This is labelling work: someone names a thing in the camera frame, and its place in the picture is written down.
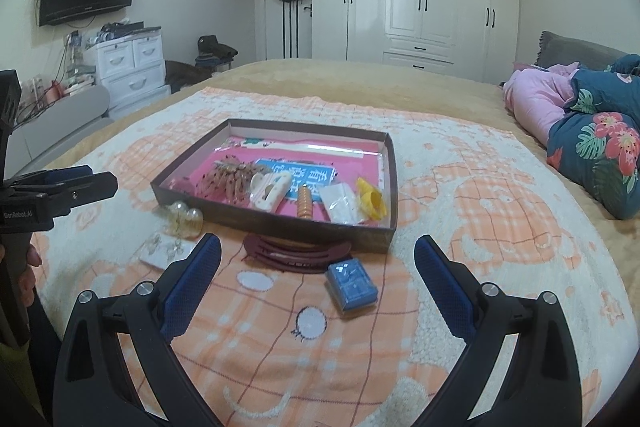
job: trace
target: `hand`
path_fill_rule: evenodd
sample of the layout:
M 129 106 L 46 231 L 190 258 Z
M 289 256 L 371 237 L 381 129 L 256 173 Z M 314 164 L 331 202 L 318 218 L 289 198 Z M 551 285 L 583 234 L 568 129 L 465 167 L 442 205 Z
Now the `hand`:
M 0 245 L 0 263 L 2 263 L 3 259 L 4 246 Z M 25 308 L 31 306 L 35 300 L 33 290 L 36 287 L 36 276 L 31 266 L 38 267 L 41 265 L 42 257 L 40 257 L 40 254 L 38 254 L 38 251 L 33 245 L 29 245 L 29 250 L 27 251 L 27 268 L 22 272 L 20 277 L 18 277 L 18 288 L 20 288 L 22 304 L 24 304 Z

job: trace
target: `shallow box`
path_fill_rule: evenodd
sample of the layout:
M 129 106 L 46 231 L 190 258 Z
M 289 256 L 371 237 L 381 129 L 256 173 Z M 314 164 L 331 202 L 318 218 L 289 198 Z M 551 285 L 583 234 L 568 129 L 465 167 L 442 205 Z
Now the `shallow box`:
M 256 152 L 260 158 L 270 158 L 270 146 L 278 150 L 277 147 L 280 144 L 299 144 L 302 142 L 309 142 L 310 144 L 331 144 L 333 142 L 342 144 L 346 142 L 351 147 L 354 147 L 354 151 L 358 153 L 365 151 L 363 158 L 367 155 L 375 155 L 379 165 L 378 186 L 382 190 L 388 213 L 379 223 L 341 225 L 330 221 L 300 219 L 294 216 L 271 214 L 252 208 L 233 206 L 220 201 L 187 195 L 184 192 L 178 192 L 168 187 L 173 179 L 193 178 L 193 176 L 199 176 L 200 172 L 206 171 L 207 168 L 210 168 L 209 164 L 213 165 L 214 160 L 212 158 L 215 153 L 222 150 L 225 144 L 234 139 L 246 140 L 245 143 L 252 144 L 256 151 L 258 147 L 254 144 L 259 142 L 261 146 L 264 146 L 261 152 Z M 340 146 L 334 148 L 332 146 L 312 145 L 312 147 L 321 150 L 318 153 L 320 155 L 327 151 L 328 160 L 331 158 L 336 159 L 334 151 L 347 150 L 342 149 Z M 359 167 L 353 161 L 350 162 L 350 165 L 349 171 L 347 172 L 347 170 L 343 169 L 342 174 L 339 168 L 336 169 L 336 181 L 348 182 L 352 185 L 352 178 L 356 175 L 352 171 Z M 151 187 L 158 203 L 169 205 L 175 201 L 184 201 L 192 208 L 199 208 L 204 214 L 205 220 L 211 223 L 302 243 L 324 245 L 350 241 L 355 251 L 386 253 L 398 225 L 396 158 L 391 137 L 384 132 L 308 123 L 226 120 L 194 143 L 160 172 L 151 182 Z

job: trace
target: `silver bolt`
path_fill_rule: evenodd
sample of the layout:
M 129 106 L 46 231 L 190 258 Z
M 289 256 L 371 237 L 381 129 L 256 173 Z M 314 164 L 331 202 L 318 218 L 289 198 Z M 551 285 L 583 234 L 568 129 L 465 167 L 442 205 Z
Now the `silver bolt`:
M 80 302 L 81 304 L 87 304 L 87 302 L 89 302 L 93 298 L 94 293 L 90 292 L 89 290 L 85 290 L 78 296 L 78 302 Z
M 495 284 L 491 284 L 488 282 L 487 284 L 482 285 L 482 293 L 484 293 L 487 297 L 495 297 L 498 295 L 498 286 Z
M 154 290 L 154 284 L 152 282 L 143 282 L 142 284 L 138 285 L 138 288 L 136 289 L 136 292 L 138 292 L 138 295 L 149 295 L 149 293 L 151 293 Z
M 558 297 L 551 292 L 544 292 L 542 298 L 547 304 L 556 304 L 556 302 L 558 302 Z

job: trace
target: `green leaf print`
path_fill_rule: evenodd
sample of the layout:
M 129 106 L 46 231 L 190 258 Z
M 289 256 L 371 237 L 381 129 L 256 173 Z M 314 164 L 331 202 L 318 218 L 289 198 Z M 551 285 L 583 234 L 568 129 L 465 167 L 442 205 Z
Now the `green leaf print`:
M 623 184 L 626 185 L 627 194 L 631 194 L 631 191 L 636 187 L 637 181 L 638 181 L 638 169 L 636 169 L 631 176 L 624 176 L 622 178 Z
M 574 111 L 584 112 L 586 114 L 595 114 L 596 107 L 593 105 L 593 95 L 587 89 L 581 89 L 578 93 L 578 101 L 573 107 Z
M 581 129 L 585 134 L 578 134 L 580 141 L 575 146 L 575 152 L 578 153 L 580 158 L 584 158 L 585 160 L 598 160 L 604 156 L 607 138 L 596 137 L 595 129 L 596 124 L 591 122 Z
M 593 166 L 595 197 L 611 213 L 616 214 L 623 205 L 623 175 L 615 160 L 599 160 Z

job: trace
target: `cabinet handle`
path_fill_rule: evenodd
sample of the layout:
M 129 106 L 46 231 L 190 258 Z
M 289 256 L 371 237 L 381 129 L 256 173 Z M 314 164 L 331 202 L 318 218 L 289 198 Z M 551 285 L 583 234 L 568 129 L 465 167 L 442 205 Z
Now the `cabinet handle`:
M 141 78 L 137 82 L 130 82 L 129 87 L 131 88 L 131 90 L 137 91 L 145 87 L 145 84 L 146 84 L 146 76 L 144 78 Z

